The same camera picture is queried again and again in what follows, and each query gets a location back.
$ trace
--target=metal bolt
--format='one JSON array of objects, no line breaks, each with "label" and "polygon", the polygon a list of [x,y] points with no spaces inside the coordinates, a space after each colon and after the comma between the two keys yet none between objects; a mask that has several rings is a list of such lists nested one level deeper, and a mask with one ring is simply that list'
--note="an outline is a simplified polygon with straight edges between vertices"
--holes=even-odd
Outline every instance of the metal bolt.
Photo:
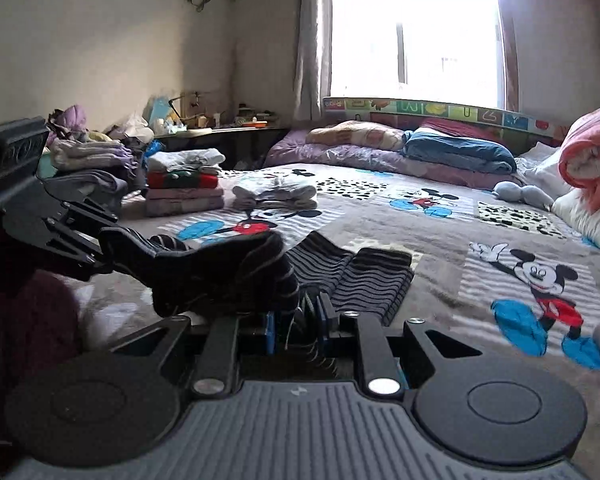
[{"label": "metal bolt", "polygon": [[198,379],[193,384],[193,389],[200,395],[215,395],[224,390],[224,383],[220,379]]},{"label": "metal bolt", "polygon": [[400,383],[388,377],[380,377],[369,381],[367,387],[378,395],[393,395],[400,390]]}]

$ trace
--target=gray plush toy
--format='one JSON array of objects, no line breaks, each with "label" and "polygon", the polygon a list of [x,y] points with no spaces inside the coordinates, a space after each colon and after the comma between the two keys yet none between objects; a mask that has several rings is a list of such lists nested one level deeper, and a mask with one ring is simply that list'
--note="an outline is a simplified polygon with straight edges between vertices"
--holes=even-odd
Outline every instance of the gray plush toy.
[{"label": "gray plush toy", "polygon": [[524,202],[543,211],[551,211],[554,200],[538,186],[520,187],[515,182],[499,182],[493,188],[496,198],[506,202]]}]

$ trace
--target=round black disc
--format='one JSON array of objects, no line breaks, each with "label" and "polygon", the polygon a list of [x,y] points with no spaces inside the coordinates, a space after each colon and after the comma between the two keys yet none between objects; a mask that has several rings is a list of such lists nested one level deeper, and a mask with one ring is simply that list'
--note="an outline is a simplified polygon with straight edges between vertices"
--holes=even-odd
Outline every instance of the round black disc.
[{"label": "round black disc", "polygon": [[14,439],[61,466],[103,466],[151,449],[180,413],[176,389],[148,360],[85,354],[37,374],[5,408]]},{"label": "round black disc", "polygon": [[449,362],[418,391],[414,414],[452,452],[508,466],[570,456],[587,422],[582,398],[564,381],[487,357]]}]

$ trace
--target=purple blanket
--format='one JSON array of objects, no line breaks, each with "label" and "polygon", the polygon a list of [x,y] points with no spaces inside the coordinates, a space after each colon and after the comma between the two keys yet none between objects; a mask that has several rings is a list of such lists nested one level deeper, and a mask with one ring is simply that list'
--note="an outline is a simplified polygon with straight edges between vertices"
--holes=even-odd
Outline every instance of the purple blanket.
[{"label": "purple blanket", "polygon": [[456,186],[487,190],[493,190],[493,186],[503,180],[520,184],[515,174],[498,175],[461,170],[444,164],[411,160],[397,152],[362,148],[351,144],[341,146],[306,144],[304,140],[307,133],[308,130],[291,130],[284,139],[269,150],[264,163],[265,167],[295,162],[329,164],[330,166],[348,166],[360,170],[400,173]]}]

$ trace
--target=window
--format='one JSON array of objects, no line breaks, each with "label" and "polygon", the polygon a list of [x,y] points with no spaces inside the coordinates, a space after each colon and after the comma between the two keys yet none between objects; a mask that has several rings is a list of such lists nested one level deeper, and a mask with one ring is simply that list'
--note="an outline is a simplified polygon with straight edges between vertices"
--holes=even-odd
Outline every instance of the window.
[{"label": "window", "polygon": [[504,104],[497,0],[333,0],[331,95]]}]

